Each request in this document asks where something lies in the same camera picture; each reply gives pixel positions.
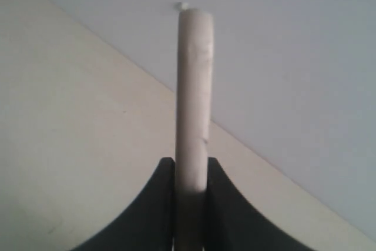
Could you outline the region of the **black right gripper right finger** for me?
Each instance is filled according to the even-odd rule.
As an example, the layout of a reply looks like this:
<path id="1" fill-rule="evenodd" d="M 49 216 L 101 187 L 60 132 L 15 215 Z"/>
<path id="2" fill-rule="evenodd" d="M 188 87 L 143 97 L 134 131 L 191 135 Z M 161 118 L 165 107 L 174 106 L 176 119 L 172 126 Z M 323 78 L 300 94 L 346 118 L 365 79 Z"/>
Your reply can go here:
<path id="1" fill-rule="evenodd" d="M 208 159 L 204 250 L 311 250 L 269 221 Z"/>

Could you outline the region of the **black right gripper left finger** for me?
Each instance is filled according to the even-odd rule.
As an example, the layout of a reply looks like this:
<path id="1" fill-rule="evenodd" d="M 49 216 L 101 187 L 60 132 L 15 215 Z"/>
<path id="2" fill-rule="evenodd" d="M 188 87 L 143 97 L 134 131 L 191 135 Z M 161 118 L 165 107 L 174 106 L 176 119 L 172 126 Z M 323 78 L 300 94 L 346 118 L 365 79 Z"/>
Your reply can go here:
<path id="1" fill-rule="evenodd" d="M 74 250 L 172 250 L 174 167 L 172 158 L 161 158 L 134 201 Z"/>

